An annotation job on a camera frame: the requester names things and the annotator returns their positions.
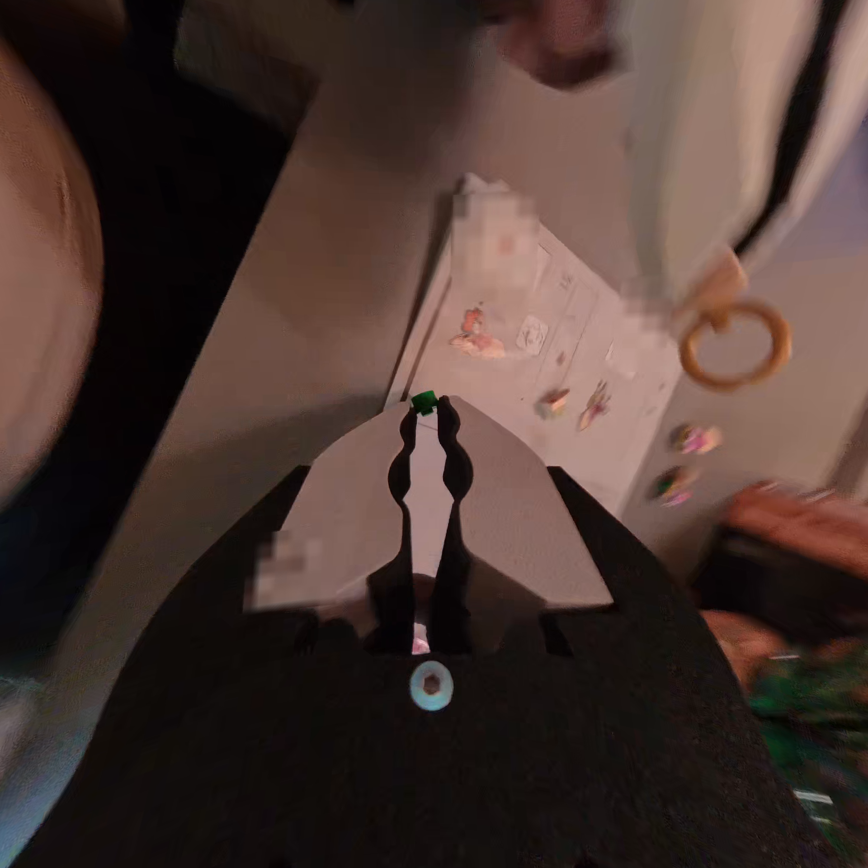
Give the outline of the brown toy set box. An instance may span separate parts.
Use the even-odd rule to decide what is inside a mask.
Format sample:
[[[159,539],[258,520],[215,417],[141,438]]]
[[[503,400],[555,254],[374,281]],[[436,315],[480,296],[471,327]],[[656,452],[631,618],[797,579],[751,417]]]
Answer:
[[[700,609],[747,616],[799,644],[865,635],[866,506],[747,487],[726,507],[691,591]]]

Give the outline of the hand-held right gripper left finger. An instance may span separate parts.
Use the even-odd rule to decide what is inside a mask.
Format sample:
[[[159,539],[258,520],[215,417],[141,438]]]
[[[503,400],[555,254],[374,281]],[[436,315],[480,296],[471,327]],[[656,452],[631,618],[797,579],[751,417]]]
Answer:
[[[279,605],[343,618],[358,633],[412,621],[405,504],[416,419],[388,409],[313,462],[279,531]]]

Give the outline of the grey desk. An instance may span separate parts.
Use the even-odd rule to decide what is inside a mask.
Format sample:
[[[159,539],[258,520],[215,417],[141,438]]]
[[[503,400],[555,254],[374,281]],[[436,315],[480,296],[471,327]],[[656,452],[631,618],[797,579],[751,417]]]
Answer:
[[[268,534],[307,473],[302,410],[374,405],[433,232],[435,193],[476,160],[537,197],[563,240],[583,204],[584,103],[500,60],[456,4],[371,2],[316,98],[170,433],[278,396],[294,417],[178,465],[160,514],[130,509],[66,636],[79,647],[75,767],[12,866],[832,866],[772,770],[741,689],[657,559],[565,470],[548,470],[613,609],[515,624],[447,654],[455,694],[410,698],[409,651],[346,621],[243,613]],[[169,494],[223,529],[181,540]]]

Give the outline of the small pink brick flower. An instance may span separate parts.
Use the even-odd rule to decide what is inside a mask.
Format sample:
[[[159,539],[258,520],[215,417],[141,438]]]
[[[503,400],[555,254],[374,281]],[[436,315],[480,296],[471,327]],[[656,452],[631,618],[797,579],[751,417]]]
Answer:
[[[715,426],[683,425],[672,434],[670,443],[679,454],[704,455],[716,450],[723,441],[722,431]]]
[[[650,499],[660,505],[674,506],[689,500],[699,471],[687,465],[676,465],[660,474],[652,483]]]

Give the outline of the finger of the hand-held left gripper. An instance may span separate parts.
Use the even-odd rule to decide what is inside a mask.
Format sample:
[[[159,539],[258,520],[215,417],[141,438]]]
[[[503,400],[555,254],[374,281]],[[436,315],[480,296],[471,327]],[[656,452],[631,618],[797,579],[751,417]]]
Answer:
[[[770,258],[825,190],[866,115],[866,63],[867,3],[819,2],[761,207],[735,244],[746,268]]]
[[[622,295],[634,309],[688,303],[737,247],[754,276],[797,226],[784,206],[747,238],[768,205],[787,110],[827,9],[834,4],[622,2],[636,258]]]

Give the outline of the open building instruction booklet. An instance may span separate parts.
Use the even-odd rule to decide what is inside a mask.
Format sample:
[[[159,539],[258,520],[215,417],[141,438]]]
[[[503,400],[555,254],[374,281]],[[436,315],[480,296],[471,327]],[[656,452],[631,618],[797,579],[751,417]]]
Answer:
[[[522,204],[502,181],[464,176],[384,407],[428,390],[460,396],[621,515],[680,376],[675,342],[544,226],[530,284],[527,249],[503,290],[453,279],[453,231],[460,251],[471,233],[462,218]],[[537,402],[559,388],[570,389],[563,413],[541,418]]]

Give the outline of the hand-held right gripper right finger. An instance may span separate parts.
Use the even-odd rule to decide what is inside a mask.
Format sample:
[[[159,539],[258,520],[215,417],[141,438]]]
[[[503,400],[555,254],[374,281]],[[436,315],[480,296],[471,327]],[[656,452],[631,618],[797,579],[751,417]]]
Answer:
[[[613,596],[544,462],[459,396],[438,437],[452,498],[438,618],[458,635],[506,635],[548,613],[600,611]]]

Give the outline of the person's left hand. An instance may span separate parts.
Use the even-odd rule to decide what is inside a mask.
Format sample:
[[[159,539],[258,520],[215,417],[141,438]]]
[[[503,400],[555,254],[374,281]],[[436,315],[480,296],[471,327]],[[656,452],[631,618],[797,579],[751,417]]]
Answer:
[[[618,2],[484,2],[504,58],[541,84],[571,90],[615,69]]]

